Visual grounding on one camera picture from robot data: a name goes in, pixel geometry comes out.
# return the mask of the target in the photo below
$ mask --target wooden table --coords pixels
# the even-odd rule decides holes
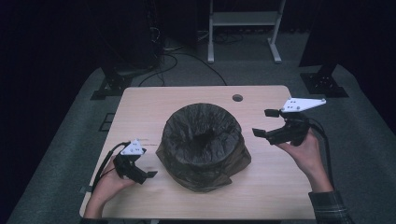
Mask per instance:
[[[241,102],[233,100],[236,94]],[[267,118],[264,109],[279,109],[290,97],[284,86],[150,87],[128,88],[122,95],[101,156],[120,142],[140,139],[147,152],[136,165],[158,171],[143,185],[125,189],[106,204],[103,217],[147,219],[313,219],[307,193],[309,183],[294,160],[283,150],[253,135],[252,128],[271,131],[284,125],[282,118]],[[231,177],[233,183],[208,193],[180,186],[155,154],[163,127],[185,105],[209,103],[229,111],[242,127],[251,164]],[[87,193],[83,215],[91,194]]]

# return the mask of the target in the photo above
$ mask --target crumpled plastic bag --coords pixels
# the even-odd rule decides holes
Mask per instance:
[[[251,156],[235,117],[217,105],[187,105],[163,128],[156,151],[170,176],[183,187],[209,192],[232,183]]]

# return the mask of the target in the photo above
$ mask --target dark sleeve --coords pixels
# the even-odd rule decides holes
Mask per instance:
[[[338,191],[309,193],[318,224],[353,224]]]
[[[107,224],[108,221],[104,219],[91,219],[91,218],[82,218],[79,221],[79,224]]]

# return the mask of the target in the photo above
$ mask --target cord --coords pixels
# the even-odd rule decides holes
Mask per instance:
[[[209,36],[209,31],[198,31],[197,33],[198,34],[203,34],[201,36],[198,36],[198,38],[197,38],[198,42],[203,40],[203,39],[205,39],[205,38],[207,38]]]
[[[314,121],[314,122],[319,126],[319,128],[324,132],[324,128],[323,128],[323,126],[319,123],[319,121],[317,121],[317,120],[315,120],[315,119],[308,119],[308,120]]]
[[[174,57],[174,56],[172,56],[172,55],[169,55],[169,54],[164,54],[164,56],[168,56],[168,57],[171,57],[171,58],[175,59],[175,63],[174,63],[171,67],[169,67],[169,68],[167,68],[167,69],[165,69],[165,70],[163,70],[163,71],[161,71],[161,72],[157,72],[157,73],[151,74],[150,76],[146,77],[145,79],[143,79],[143,80],[139,83],[138,87],[141,87],[142,84],[143,84],[147,79],[149,79],[149,78],[151,78],[151,77],[154,77],[154,76],[156,76],[156,75],[158,75],[158,74],[167,72],[167,71],[173,69],[174,67],[176,67],[176,65],[177,65],[177,58],[176,58],[176,57]]]
[[[154,44],[158,44],[158,40],[160,39],[160,36],[161,36],[160,29],[158,29],[157,27],[150,27],[149,29],[150,29],[150,31],[153,31],[153,30],[157,31],[157,37],[155,39],[151,39],[151,41]]]
[[[317,131],[320,136],[323,138],[324,144],[325,144],[325,153],[326,153],[326,163],[327,163],[327,175],[329,176],[330,183],[332,186],[335,188],[334,181],[332,179],[332,161],[331,161],[331,156],[330,156],[330,146],[329,146],[329,139],[327,138],[326,133],[324,132],[322,126],[319,124],[310,124],[311,128]]]
[[[219,45],[231,45],[242,40],[244,40],[243,35],[240,35],[240,38],[237,38],[234,35],[218,34],[215,35],[215,39],[213,40],[213,42]]]
[[[218,71],[216,71],[214,68],[212,68],[209,64],[207,64],[206,62],[204,62],[202,59],[200,59],[200,58],[198,58],[198,57],[196,57],[196,56],[194,56],[194,55],[187,54],[187,53],[172,53],[172,54],[187,55],[187,56],[190,56],[190,57],[192,57],[192,58],[194,58],[194,59],[200,61],[201,63],[203,63],[204,65],[206,65],[206,67],[210,68],[210,70],[212,70],[214,73],[216,73],[216,74],[220,77],[220,79],[221,79],[222,82],[224,83],[224,86],[228,86],[228,85],[227,85],[227,82],[224,80],[224,78],[221,76],[221,74],[220,74]]]
[[[108,173],[112,172],[113,170],[115,170],[116,168],[110,169],[109,171],[105,172],[104,174],[102,174],[100,177],[102,178],[103,176],[107,175]]]
[[[166,86],[165,84],[165,79],[163,78],[163,70],[161,69],[161,65],[159,64],[158,69],[160,69],[160,73],[157,74],[157,77],[163,82],[161,85],[162,87]]]
[[[102,164],[101,164],[101,166],[100,166],[98,172],[96,173],[95,179],[93,180],[92,190],[91,190],[92,193],[93,193],[93,191],[95,190],[96,185],[98,184],[100,178],[103,176],[103,175],[102,175],[102,172],[103,172],[103,170],[105,169],[105,166],[107,165],[107,162],[110,160],[111,156],[113,155],[114,150],[116,150],[116,149],[117,149],[118,147],[120,147],[120,146],[127,147],[130,143],[131,143],[131,142],[122,142],[122,143],[119,143],[119,144],[117,144],[116,146],[114,146],[110,151],[108,151],[108,153],[107,153],[105,159],[103,160],[103,162],[102,162]]]
[[[167,52],[172,52],[172,51],[176,51],[176,50],[183,49],[183,48],[184,48],[184,46],[178,46],[178,47],[174,47],[174,48],[171,48],[171,49],[165,48],[163,50],[167,51]]]

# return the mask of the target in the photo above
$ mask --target hand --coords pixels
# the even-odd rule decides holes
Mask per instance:
[[[85,218],[101,218],[105,204],[112,199],[118,192],[134,184],[131,179],[121,179],[114,167],[114,158],[111,157],[102,177],[91,195],[85,209]]]
[[[297,147],[287,143],[276,146],[293,157],[297,166],[308,177],[314,192],[333,191],[321,161],[318,139],[311,129],[308,130],[305,140]]]

